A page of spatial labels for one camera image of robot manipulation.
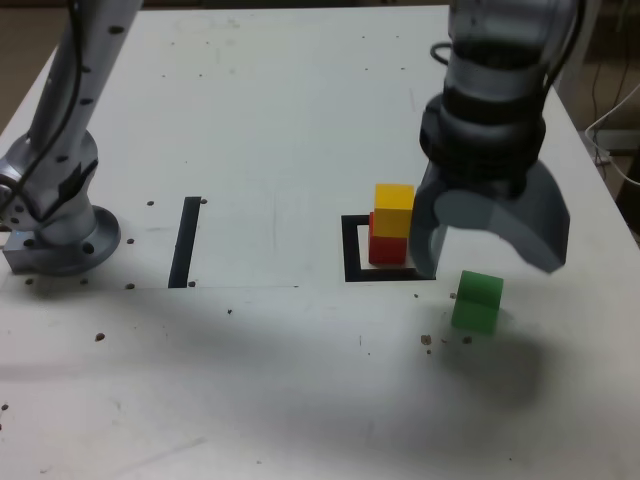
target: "wire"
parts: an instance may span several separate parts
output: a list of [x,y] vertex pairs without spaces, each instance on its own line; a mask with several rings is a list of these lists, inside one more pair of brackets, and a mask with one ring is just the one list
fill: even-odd
[[[75,78],[73,82],[73,90],[71,92],[71,98],[69,99],[69,104],[67,105],[67,108],[64,112],[64,116],[62,117],[62,120],[60,121],[58,128],[56,128],[53,135],[51,135],[51,138],[45,144],[44,148],[38,154],[36,159],[33,162],[31,162],[29,167],[27,167],[27,169],[23,173],[20,180],[18,180],[18,182],[16,183],[15,188],[11,189],[11,195],[9,195],[9,198],[0,207],[0,213],[3,212],[4,209],[7,208],[7,206],[11,204],[11,202],[13,202],[13,200],[18,195],[22,194],[23,188],[27,183],[27,181],[29,181],[29,178],[36,171],[36,169],[38,168],[38,165],[40,165],[40,163],[42,163],[42,161],[49,154],[49,152],[51,151],[55,143],[60,138],[60,135],[62,135],[62,132],[64,132],[64,129],[66,128],[67,124],[69,123],[69,119],[71,118],[71,114],[73,113],[73,109],[75,108],[76,103],[78,102],[78,97],[80,96],[80,83],[82,80],[82,20],[78,15],[78,12],[76,11],[75,0],[67,0],[67,10],[69,12],[69,21],[71,23],[71,30],[73,35],[73,43],[74,43],[74,50],[75,50],[75,57],[76,57],[76,71],[75,71]],[[53,213],[54,212],[48,213],[47,217],[50,217]]]
[[[629,28],[625,24],[624,28],[624,71],[622,72],[622,79],[620,80],[620,85],[618,85],[618,91],[616,92],[616,98],[611,104],[611,108],[615,107],[620,100],[620,95],[622,94],[622,88],[624,87],[624,83],[627,80],[627,74],[629,73],[629,67],[631,66],[631,47],[629,45]],[[606,118],[602,125],[598,126],[598,128],[594,129],[594,136],[598,135],[598,132],[604,128],[604,126],[609,121],[609,118]]]
[[440,42],[440,43],[434,43],[433,45],[431,45],[431,56],[439,63],[441,63],[442,65],[449,65],[449,60],[447,60],[446,58],[440,56],[440,54],[438,53],[438,50],[442,49],[442,48],[451,48],[451,42]]
[[[593,84],[591,85],[591,102],[593,103],[593,121],[595,122],[598,119],[598,100],[596,99],[596,86],[598,84],[598,79],[600,78],[600,70],[602,70],[602,62],[598,63],[598,68],[596,69],[596,74],[593,77]],[[597,132],[593,135],[593,140],[598,144],[598,134]],[[602,168],[602,178],[603,180],[607,179],[607,170],[604,168],[604,162],[600,157],[600,151],[598,149],[595,150],[595,156],[593,159],[596,167]]]
[[584,131],[584,136],[587,139],[587,141],[589,143],[591,143],[597,151],[604,153],[605,155],[607,155],[609,158],[608,160],[611,162],[611,165],[613,165],[613,168],[616,169],[616,171],[620,174],[620,176],[622,178],[624,178],[627,182],[636,185],[638,187],[640,187],[640,182],[637,182],[635,180],[630,179],[629,177],[627,177],[624,172],[622,170],[620,170],[620,167],[618,166],[618,164],[613,160],[613,157],[611,156],[611,152],[607,151],[606,149],[600,147],[589,135],[591,130],[593,130],[594,127],[596,127],[597,125],[600,124],[600,122],[602,122],[603,120],[605,120],[606,118],[608,118],[610,115],[612,115],[614,112],[616,112],[620,107],[622,107],[631,97],[633,97],[633,95],[640,90],[640,83],[638,85],[636,85],[636,87],[631,91],[631,93],[629,93],[629,95],[627,95],[618,105],[616,105],[615,107],[613,107],[611,110],[609,110],[607,113],[605,113],[602,117],[600,117],[598,120],[596,120],[595,122],[593,122],[591,125],[589,125],[589,127],[587,127],[587,129]]
[[573,26],[573,31],[571,32],[571,36],[569,37],[569,41],[567,42],[567,46],[564,49],[564,52],[560,57],[560,60],[558,60],[558,63],[556,64],[556,66],[553,67],[549,72],[549,74],[547,75],[547,84],[544,86],[544,96],[542,98],[547,98],[547,95],[549,94],[549,90],[551,90],[551,87],[553,86],[554,82],[558,78],[558,75],[560,75],[560,72],[562,71],[562,67],[564,67],[564,64],[567,63],[567,60],[573,53],[573,49],[575,48],[576,43],[578,41],[578,37],[580,36],[580,32],[582,31],[582,24],[584,23],[585,10],[586,10],[586,0],[578,0],[578,11],[576,15],[576,21]]

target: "table surface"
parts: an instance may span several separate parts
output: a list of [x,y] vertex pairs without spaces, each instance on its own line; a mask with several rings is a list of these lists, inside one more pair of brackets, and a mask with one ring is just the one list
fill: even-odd
[[[90,124],[90,196],[122,244],[30,286],[0,262],[0,478],[640,476],[640,255],[555,93],[541,158],[566,267],[451,230],[435,281],[344,282],[340,216],[424,173],[446,25],[444,7],[138,16]],[[197,287],[169,290],[186,196],[208,200]],[[450,328],[463,269],[505,279],[497,334],[470,345]]]

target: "stacked cubes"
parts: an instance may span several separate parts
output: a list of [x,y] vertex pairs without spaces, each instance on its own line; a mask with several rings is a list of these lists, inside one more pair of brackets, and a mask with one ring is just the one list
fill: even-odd
[[375,208],[369,214],[369,263],[405,263],[413,197],[412,185],[376,185]]

